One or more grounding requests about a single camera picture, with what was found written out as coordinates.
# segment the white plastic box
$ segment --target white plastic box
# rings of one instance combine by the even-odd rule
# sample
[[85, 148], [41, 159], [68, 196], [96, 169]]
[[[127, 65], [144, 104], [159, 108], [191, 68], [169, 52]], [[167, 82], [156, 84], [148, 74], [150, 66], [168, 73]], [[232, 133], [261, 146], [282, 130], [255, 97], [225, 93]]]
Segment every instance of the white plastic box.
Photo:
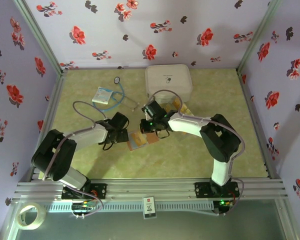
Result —
[[[189, 68], [184, 64], [148, 66], [145, 69], [145, 87], [148, 97], [158, 90], [167, 89], [177, 93], [183, 102], [187, 102], [192, 93]], [[159, 104], [172, 103], [174, 98], [173, 93], [166, 91], [155, 95]]]

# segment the clear tape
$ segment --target clear tape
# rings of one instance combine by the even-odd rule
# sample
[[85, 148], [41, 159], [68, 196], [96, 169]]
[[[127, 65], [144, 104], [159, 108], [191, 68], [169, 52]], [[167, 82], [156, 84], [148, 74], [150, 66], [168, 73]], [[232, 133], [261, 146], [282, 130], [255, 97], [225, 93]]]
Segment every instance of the clear tape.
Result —
[[[26, 213], [29, 212], [30, 209], [35, 208], [37, 214], [35, 220], [27, 224], [26, 223]], [[35, 202], [29, 202], [23, 205], [16, 213], [15, 222], [16, 226], [21, 230], [34, 230], [39, 228], [46, 218], [46, 209]]]

